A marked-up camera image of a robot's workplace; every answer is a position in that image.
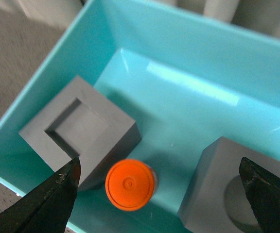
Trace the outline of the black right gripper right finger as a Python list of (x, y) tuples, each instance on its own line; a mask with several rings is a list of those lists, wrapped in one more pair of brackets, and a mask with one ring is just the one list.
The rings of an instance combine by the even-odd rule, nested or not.
[(280, 233), (280, 178), (243, 157), (239, 174), (246, 198), (264, 233)]

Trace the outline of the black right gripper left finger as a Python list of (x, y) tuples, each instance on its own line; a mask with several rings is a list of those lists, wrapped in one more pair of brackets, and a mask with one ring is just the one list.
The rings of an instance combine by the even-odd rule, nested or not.
[(0, 233), (63, 233), (78, 193), (81, 165), (74, 158), (0, 213)]

